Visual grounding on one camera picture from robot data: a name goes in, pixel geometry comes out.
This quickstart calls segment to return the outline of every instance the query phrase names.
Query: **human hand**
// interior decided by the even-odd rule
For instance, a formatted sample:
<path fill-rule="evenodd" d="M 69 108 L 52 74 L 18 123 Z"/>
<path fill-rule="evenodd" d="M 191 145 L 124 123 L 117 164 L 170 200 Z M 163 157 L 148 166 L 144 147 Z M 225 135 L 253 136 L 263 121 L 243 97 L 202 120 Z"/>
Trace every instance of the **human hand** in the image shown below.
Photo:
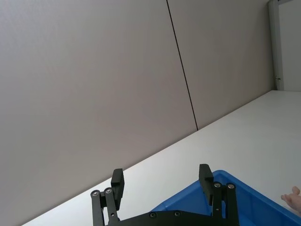
<path fill-rule="evenodd" d="M 281 199 L 287 203 L 293 210 L 301 214 L 301 196 L 300 189 L 294 186 L 292 188 L 292 194 L 285 194 L 281 196 Z"/>

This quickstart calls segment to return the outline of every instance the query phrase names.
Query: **blue container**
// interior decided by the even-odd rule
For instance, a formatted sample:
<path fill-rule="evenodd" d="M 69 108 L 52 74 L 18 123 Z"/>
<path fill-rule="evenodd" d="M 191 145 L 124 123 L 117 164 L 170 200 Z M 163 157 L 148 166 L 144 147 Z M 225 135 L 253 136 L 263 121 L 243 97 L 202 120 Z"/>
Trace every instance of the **blue container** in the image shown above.
<path fill-rule="evenodd" d="M 213 176 L 215 181 L 222 184 L 232 182 L 236 185 L 241 226 L 301 226 L 299 216 L 250 188 L 229 173 L 218 170 L 213 173 Z M 210 215 L 211 206 L 207 203 L 199 181 L 196 181 L 153 209 L 153 211 L 162 210 L 182 210 Z"/>

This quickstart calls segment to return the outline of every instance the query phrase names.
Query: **white wall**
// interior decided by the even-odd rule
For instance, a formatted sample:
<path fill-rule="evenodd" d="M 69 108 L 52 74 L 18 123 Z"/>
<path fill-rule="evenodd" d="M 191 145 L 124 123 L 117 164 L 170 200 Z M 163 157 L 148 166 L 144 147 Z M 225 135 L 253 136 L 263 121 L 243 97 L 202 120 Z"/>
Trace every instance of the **white wall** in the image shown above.
<path fill-rule="evenodd" d="M 301 1 L 279 5 L 283 86 L 287 91 L 301 91 Z"/>
<path fill-rule="evenodd" d="M 196 131 L 165 1 L 0 1 L 0 225 Z"/>

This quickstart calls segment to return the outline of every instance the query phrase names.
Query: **white tabletop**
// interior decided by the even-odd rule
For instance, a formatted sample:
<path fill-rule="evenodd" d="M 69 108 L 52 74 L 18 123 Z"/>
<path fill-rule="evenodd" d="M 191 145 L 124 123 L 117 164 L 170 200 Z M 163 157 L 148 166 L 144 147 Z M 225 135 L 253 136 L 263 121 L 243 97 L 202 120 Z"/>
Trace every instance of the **white tabletop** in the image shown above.
<path fill-rule="evenodd" d="M 198 179 L 198 166 L 225 170 L 284 205 L 301 187 L 301 93 L 271 91 L 124 171 L 121 220 L 150 211 Z M 90 193 L 72 198 L 25 226 L 92 226 Z"/>

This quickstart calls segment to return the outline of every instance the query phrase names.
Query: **gray wall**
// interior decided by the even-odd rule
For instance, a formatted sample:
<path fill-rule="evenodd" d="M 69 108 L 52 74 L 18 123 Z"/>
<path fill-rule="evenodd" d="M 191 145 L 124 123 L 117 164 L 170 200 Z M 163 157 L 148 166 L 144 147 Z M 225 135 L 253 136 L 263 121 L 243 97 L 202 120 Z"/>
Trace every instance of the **gray wall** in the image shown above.
<path fill-rule="evenodd" d="M 0 2 L 0 224 L 195 132 L 166 3 Z"/>
<path fill-rule="evenodd" d="M 267 0 L 169 0 L 198 128 L 274 86 Z"/>
<path fill-rule="evenodd" d="M 271 89 L 264 2 L 170 1 L 199 127 Z M 165 1 L 0 1 L 0 25 L 1 225 L 196 131 Z"/>

